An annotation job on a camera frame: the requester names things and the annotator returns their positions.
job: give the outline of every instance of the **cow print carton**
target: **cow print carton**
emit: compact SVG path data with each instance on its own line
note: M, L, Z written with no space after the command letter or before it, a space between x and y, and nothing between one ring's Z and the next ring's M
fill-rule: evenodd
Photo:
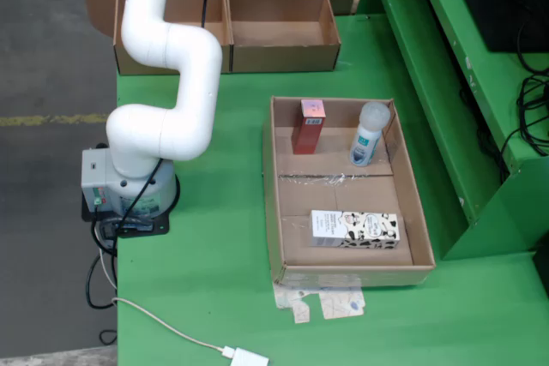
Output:
M396 214L313 210L311 229L313 246L394 249L401 240Z

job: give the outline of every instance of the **gray floor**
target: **gray floor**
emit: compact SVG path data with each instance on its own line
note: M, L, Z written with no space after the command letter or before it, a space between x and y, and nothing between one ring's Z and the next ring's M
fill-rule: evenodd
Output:
M105 125L52 118L115 107L111 41L84 0L0 0L0 85L0 358L97 346L116 313L84 299L97 249L79 183L81 150L106 140ZM6 126L13 117L41 125ZM105 301L98 274L94 298Z

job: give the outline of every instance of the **red box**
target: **red box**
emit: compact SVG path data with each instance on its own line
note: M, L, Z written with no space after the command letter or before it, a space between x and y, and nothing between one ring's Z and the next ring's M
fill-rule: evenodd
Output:
M292 133L293 154L315 152L325 118L326 113L321 100L301 100L301 113Z

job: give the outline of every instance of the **paper scrap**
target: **paper scrap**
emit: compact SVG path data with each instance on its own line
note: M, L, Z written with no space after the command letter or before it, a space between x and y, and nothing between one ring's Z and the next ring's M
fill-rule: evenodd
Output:
M319 287L299 288L273 284L274 300L278 309L291 309L296 323L311 320L309 305L301 299L308 295L319 295L324 319L361 316L365 312L366 302L359 287Z

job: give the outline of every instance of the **white bottle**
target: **white bottle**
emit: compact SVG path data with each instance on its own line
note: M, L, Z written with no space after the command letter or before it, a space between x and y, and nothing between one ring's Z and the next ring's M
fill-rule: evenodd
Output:
M368 166L376 152L382 129L391 118L389 108L383 103L366 103L360 112L360 125L351 146L351 163Z

